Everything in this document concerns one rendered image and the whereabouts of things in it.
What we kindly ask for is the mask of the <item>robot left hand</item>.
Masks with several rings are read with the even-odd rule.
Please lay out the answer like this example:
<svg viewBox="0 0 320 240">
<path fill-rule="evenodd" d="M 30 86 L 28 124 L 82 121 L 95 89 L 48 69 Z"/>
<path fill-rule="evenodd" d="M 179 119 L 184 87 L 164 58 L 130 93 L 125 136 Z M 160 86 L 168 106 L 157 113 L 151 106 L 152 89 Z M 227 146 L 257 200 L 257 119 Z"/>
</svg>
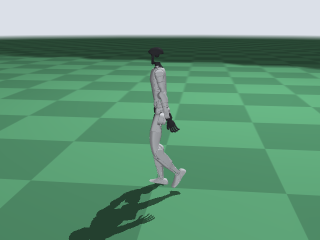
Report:
<svg viewBox="0 0 320 240">
<path fill-rule="evenodd" d="M 177 132 L 178 130 L 180 130 L 180 129 L 178 129 L 177 128 L 177 126 L 176 126 L 176 124 L 175 124 L 175 122 L 172 120 L 172 115 L 171 115 L 171 113 L 169 113 L 169 116 L 170 116 L 170 118 L 168 118 L 168 119 L 166 119 L 166 121 L 167 121 L 167 126 L 166 126 L 166 128 L 169 130 L 170 129 L 170 131 L 173 133 L 173 132 Z"/>
</svg>

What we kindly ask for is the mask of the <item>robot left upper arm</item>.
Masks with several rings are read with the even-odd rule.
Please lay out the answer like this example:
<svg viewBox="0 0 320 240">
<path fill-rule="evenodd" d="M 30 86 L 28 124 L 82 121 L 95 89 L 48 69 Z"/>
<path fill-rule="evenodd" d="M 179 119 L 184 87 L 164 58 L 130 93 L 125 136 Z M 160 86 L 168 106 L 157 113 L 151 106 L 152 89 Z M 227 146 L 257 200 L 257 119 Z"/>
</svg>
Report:
<svg viewBox="0 0 320 240">
<path fill-rule="evenodd" d="M 160 92 L 165 92 L 165 94 L 167 95 L 163 70 L 161 69 L 156 70 L 154 72 L 154 76 L 157 81 L 157 85 L 158 85 L 158 88 L 160 89 Z M 161 100 L 160 92 L 157 94 L 157 97 Z"/>
</svg>

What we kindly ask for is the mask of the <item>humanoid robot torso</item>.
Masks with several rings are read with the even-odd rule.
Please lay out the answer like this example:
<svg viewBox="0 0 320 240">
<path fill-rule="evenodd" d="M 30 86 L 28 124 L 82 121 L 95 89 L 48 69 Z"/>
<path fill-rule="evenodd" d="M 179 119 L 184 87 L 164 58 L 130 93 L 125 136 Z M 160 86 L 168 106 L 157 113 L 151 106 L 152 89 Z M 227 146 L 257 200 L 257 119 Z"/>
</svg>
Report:
<svg viewBox="0 0 320 240">
<path fill-rule="evenodd" d="M 163 112 L 162 104 L 161 104 L 161 99 L 158 98 L 158 93 L 160 92 L 160 89 L 158 88 L 158 83 L 155 78 L 155 71 L 156 70 L 162 70 L 164 73 L 164 82 L 165 82 L 165 88 L 167 91 L 167 78 L 166 78 L 166 71 L 165 68 L 155 66 L 156 68 L 153 68 L 150 73 L 150 84 L 151 84 L 151 89 L 152 89 L 152 95 L 154 100 L 159 100 L 156 101 L 156 109 L 155 109 L 155 114 L 160 114 L 160 112 Z"/>
</svg>

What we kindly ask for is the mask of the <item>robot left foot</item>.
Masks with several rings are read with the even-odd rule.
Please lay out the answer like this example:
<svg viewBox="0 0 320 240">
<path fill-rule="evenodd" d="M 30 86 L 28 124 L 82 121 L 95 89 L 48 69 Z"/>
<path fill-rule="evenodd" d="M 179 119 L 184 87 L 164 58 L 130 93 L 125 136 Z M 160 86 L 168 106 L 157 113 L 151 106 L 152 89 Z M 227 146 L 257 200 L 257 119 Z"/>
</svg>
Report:
<svg viewBox="0 0 320 240">
<path fill-rule="evenodd" d="M 182 179 L 182 177 L 184 176 L 184 174 L 186 173 L 186 170 L 185 169 L 183 169 L 183 168 L 180 168 L 179 170 L 178 170 L 179 172 L 180 172 L 180 174 L 178 174 L 178 176 L 177 175 L 174 175 L 174 180 L 173 180 L 173 182 L 172 182 L 172 184 L 171 184 L 171 187 L 172 188 L 175 188 L 178 184 L 179 184 L 179 182 L 181 181 L 181 179 Z"/>
</svg>

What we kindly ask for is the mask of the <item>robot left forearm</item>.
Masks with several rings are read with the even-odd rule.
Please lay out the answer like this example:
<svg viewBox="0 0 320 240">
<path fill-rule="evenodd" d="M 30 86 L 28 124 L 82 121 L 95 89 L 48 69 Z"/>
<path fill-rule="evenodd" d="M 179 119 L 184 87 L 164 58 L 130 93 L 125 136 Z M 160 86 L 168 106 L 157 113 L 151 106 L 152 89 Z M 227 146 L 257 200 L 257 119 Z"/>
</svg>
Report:
<svg viewBox="0 0 320 240">
<path fill-rule="evenodd" d="M 168 104 L 168 97 L 167 97 L 167 95 L 166 95 L 166 93 L 165 92 L 160 92 L 160 94 L 159 94 L 159 96 L 160 96 L 160 98 L 161 98 L 161 101 L 160 101 L 160 103 L 161 103 L 161 105 L 162 105 L 162 111 L 163 111 L 163 113 L 164 113 L 164 117 L 166 118 L 166 119 L 169 119 L 170 118 L 170 116 L 169 116 L 169 113 L 170 113 L 170 108 L 169 108 L 169 104 Z"/>
</svg>

